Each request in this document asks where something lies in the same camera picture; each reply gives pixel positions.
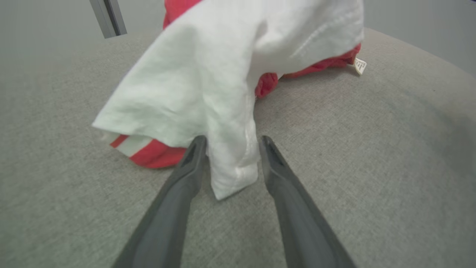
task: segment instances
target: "seam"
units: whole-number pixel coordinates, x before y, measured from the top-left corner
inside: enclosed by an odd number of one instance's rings
[[[309,44],[309,42],[311,42],[313,39],[317,38],[318,35],[320,35],[321,33],[327,31],[329,28],[331,27],[335,27],[336,25],[339,25],[339,24],[344,24],[344,22],[346,21],[349,21],[351,19],[353,19],[355,17],[355,14],[357,12],[360,12],[360,9],[361,7],[358,6],[358,7],[355,7],[353,10],[347,12],[346,14],[334,19],[333,21],[331,22],[328,22],[322,26],[320,26],[319,28],[317,28],[307,39],[306,41],[304,41],[304,43],[298,48],[296,49],[296,51],[294,53],[292,53],[289,58],[293,58],[295,57],[297,54],[300,54],[303,52],[304,48]]]

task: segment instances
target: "white label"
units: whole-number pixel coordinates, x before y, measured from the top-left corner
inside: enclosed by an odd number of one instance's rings
[[[358,72],[358,74],[362,75],[362,73],[365,70],[365,67],[367,67],[367,62],[356,58],[354,62],[354,67],[356,68],[356,71]]]

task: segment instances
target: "white stripe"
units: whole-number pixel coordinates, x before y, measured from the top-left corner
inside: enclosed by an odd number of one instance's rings
[[[142,148],[147,146],[152,141],[152,138],[146,136],[133,135],[127,137],[116,149],[119,152],[131,157],[135,155]]]
[[[119,133],[110,132],[110,131],[103,131],[103,134],[104,136],[101,138],[101,140],[107,142],[108,144],[111,144],[120,136]]]

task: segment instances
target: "cushion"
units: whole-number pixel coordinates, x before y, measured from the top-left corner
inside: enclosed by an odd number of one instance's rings
[[[0,74],[1,267],[108,267],[172,169],[134,165],[90,127],[158,32]],[[281,79],[269,135],[359,267],[475,267],[476,80],[366,29],[348,68]],[[208,169],[182,267],[286,267],[262,175],[216,201]]]

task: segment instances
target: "red and white striped fabric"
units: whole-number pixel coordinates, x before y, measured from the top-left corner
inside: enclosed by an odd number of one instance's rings
[[[125,154],[134,163],[147,168],[176,165],[185,148],[169,147],[156,139],[145,136],[128,136],[106,132],[103,140]]]

